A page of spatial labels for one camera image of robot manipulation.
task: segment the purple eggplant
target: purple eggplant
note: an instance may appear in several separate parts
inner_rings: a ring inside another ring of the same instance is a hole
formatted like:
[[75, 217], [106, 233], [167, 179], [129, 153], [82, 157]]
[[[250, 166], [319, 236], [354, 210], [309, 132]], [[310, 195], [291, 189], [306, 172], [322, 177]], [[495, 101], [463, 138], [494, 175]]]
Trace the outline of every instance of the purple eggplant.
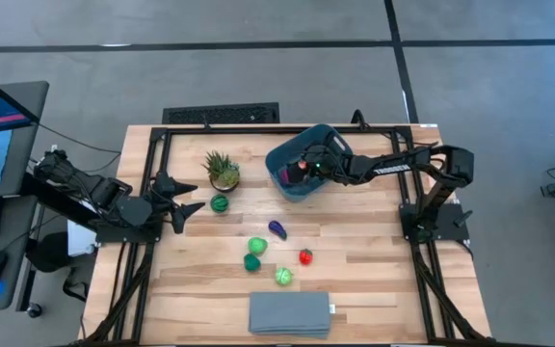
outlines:
[[284, 241], [286, 241], [286, 237], [288, 237], [286, 230], [284, 230], [284, 227], [278, 221], [269, 222], [269, 231]]

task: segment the wooden table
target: wooden table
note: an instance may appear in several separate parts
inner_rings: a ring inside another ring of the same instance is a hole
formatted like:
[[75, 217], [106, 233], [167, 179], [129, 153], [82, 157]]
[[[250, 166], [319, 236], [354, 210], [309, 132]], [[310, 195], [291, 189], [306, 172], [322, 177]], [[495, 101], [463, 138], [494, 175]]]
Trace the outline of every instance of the wooden table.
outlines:
[[[411, 127], [416, 142], [440, 141], [437, 127]], [[136, 194], [150, 130], [148, 125], [128, 127], [119, 162], [117, 178], [131, 184]], [[230, 207], [224, 215], [216, 215], [206, 206], [188, 220], [180, 235], [165, 225], [153, 258], [142, 344], [426, 342], [410, 248], [402, 238], [397, 212], [401, 201], [397, 176], [380, 176], [359, 186], [330, 183], [322, 192], [290, 203], [274, 187], [264, 161], [267, 152], [291, 137], [246, 134], [172, 138], [175, 149], [171, 150], [169, 174], [199, 187], [177, 197], [177, 201], [208, 202], [216, 194], [200, 165], [205, 152], [212, 149], [228, 153], [240, 164], [242, 180], [228, 195]], [[381, 135], [347, 134], [344, 139], [357, 154], [391, 152], [390, 142]], [[422, 176], [427, 190], [433, 182]], [[411, 177], [407, 178], [414, 198]], [[271, 220], [284, 225], [288, 241], [279, 240], [267, 230]], [[257, 274], [243, 268], [247, 243], [253, 236], [269, 241]], [[475, 329], [489, 335], [470, 255], [454, 242], [436, 244], [449, 297]], [[298, 260], [299, 250], [305, 248], [314, 253], [309, 266], [300, 265]], [[99, 251], [84, 314], [88, 334], [108, 312], [118, 255], [116, 244]], [[287, 287], [274, 281], [275, 270], [281, 266], [294, 273]], [[328, 340], [254, 336], [248, 332], [249, 293], [280, 290], [330, 292], [336, 313], [331, 317]], [[436, 334], [443, 336], [436, 298], [431, 292], [430, 297]], [[134, 298], [127, 310], [124, 337], [131, 332], [134, 309], [130, 308], [135, 303]]]

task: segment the concrete floor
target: concrete floor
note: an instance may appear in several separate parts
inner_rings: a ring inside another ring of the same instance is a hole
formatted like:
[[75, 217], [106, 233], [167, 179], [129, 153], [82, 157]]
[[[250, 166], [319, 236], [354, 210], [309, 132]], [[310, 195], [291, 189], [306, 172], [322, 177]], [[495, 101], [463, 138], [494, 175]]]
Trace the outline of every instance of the concrete floor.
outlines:
[[[394, 0], [403, 40], [555, 39], [555, 2]], [[252, 40], [388, 40], [376, 0], [0, 0], [0, 46]], [[459, 191], [494, 337], [555, 345], [555, 201], [541, 197], [555, 167], [555, 46], [406, 48], [421, 122], [476, 154]], [[128, 124], [164, 107], [277, 101], [282, 122], [405, 122], [392, 48], [109, 53], [0, 53], [0, 83], [46, 80], [42, 122], [119, 148]], [[40, 130], [34, 155], [64, 147], [79, 168], [109, 157]], [[105, 171], [114, 174], [115, 166]], [[86, 274], [91, 273], [91, 262]], [[0, 311], [0, 346], [76, 338], [81, 303], [65, 273], [40, 275], [48, 319]]]

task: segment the succulent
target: succulent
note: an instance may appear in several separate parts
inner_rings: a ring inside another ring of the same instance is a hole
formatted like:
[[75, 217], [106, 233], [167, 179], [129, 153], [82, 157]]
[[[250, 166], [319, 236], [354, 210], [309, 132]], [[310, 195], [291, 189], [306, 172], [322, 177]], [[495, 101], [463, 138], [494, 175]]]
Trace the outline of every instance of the succulent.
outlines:
[[239, 182], [239, 172], [234, 169], [226, 169], [218, 177], [217, 183], [223, 187], [232, 187]]
[[209, 174], [209, 179], [223, 187], [231, 187], [239, 181], [239, 165], [233, 163], [228, 154], [221, 154], [216, 150], [207, 152], [206, 164], [203, 167]]

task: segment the white label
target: white label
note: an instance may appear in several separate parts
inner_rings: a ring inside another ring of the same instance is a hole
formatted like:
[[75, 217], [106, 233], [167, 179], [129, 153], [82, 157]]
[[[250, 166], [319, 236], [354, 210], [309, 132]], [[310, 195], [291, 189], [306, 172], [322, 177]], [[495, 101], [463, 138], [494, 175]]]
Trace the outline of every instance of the white label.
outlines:
[[391, 173], [398, 173], [398, 172], [407, 171], [407, 170], [410, 170], [410, 166], [408, 166], [408, 165], [398, 165], [398, 166], [389, 167], [389, 168], [376, 169], [376, 170], [374, 170], [374, 173], [375, 174], [391, 174]]
[[339, 141], [339, 139], [337, 137], [334, 137], [333, 140], [335, 141], [335, 143], [342, 149], [342, 150], [346, 150], [346, 147], [344, 146], [344, 144], [342, 144], [341, 141]]

